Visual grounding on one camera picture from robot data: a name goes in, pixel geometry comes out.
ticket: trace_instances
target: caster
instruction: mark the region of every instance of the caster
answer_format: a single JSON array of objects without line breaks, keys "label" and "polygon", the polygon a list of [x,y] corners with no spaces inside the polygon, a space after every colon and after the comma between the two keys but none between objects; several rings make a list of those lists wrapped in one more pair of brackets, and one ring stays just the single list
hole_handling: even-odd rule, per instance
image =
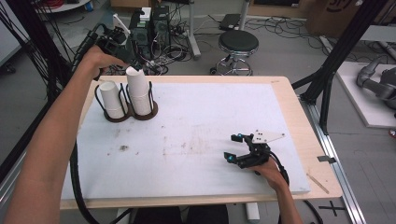
[{"label": "caster", "polygon": [[218,70],[216,69],[216,67],[210,68],[210,74],[211,75],[215,75],[217,72],[218,72]]},{"label": "caster", "polygon": [[11,73],[11,74],[14,74],[15,72],[17,72],[17,70],[10,63],[6,64],[6,69],[7,69],[7,72]]}]

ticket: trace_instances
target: tape mark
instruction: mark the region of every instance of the tape mark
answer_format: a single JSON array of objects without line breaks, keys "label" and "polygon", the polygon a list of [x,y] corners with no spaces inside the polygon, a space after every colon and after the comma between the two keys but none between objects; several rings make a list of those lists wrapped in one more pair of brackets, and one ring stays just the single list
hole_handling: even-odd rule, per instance
[{"label": "tape mark", "polygon": [[312,181],[314,181],[315,184],[317,184],[321,189],[323,189],[323,191],[325,191],[327,194],[329,194],[329,190],[326,189],[322,184],[320,184],[320,182],[314,178],[312,175],[310,174],[306,174]]}]

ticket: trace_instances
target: white paper cup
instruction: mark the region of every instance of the white paper cup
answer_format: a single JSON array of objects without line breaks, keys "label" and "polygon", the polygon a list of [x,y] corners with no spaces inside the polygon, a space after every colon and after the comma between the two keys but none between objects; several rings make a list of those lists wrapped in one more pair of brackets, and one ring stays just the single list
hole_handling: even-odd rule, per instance
[{"label": "white paper cup", "polygon": [[131,97],[131,101],[132,105],[134,106],[134,112],[137,115],[145,116],[151,113],[151,107],[153,107],[153,103],[150,101],[148,93],[144,96]]},{"label": "white paper cup", "polygon": [[136,71],[129,66],[125,73],[128,78],[129,94],[131,97],[144,96],[149,92],[149,83],[143,69]]},{"label": "white paper cup", "polygon": [[125,115],[123,113],[122,108],[118,108],[118,109],[106,109],[106,112],[108,114],[109,117],[113,118],[113,119],[120,119],[123,118]]},{"label": "white paper cup", "polygon": [[114,81],[105,81],[99,85],[102,99],[106,110],[116,110],[121,108],[119,99],[119,88]]}]

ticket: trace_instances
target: black stool seat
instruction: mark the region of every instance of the black stool seat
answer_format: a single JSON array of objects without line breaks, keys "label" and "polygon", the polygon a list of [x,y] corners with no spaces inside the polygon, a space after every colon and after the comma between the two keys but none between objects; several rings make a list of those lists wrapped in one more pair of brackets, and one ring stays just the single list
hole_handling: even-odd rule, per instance
[{"label": "black stool seat", "polygon": [[220,36],[219,44],[233,51],[252,51],[259,46],[259,40],[249,32],[231,30]]}]

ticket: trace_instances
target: hand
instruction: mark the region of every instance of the hand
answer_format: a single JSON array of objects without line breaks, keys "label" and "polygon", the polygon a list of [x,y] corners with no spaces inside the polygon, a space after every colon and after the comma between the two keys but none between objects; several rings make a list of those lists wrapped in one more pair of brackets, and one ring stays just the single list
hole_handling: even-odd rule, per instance
[{"label": "hand", "polygon": [[268,184],[274,190],[279,190],[283,187],[287,187],[285,179],[282,174],[279,172],[274,159],[269,158],[268,162],[263,165],[249,167],[248,169],[259,172],[262,176],[264,176]]},{"label": "hand", "polygon": [[78,67],[84,66],[92,69],[92,79],[99,75],[100,68],[109,67],[111,64],[116,64],[120,66],[127,66],[128,64],[123,62],[114,56],[105,54],[102,50],[94,45],[90,48],[81,60]]}]

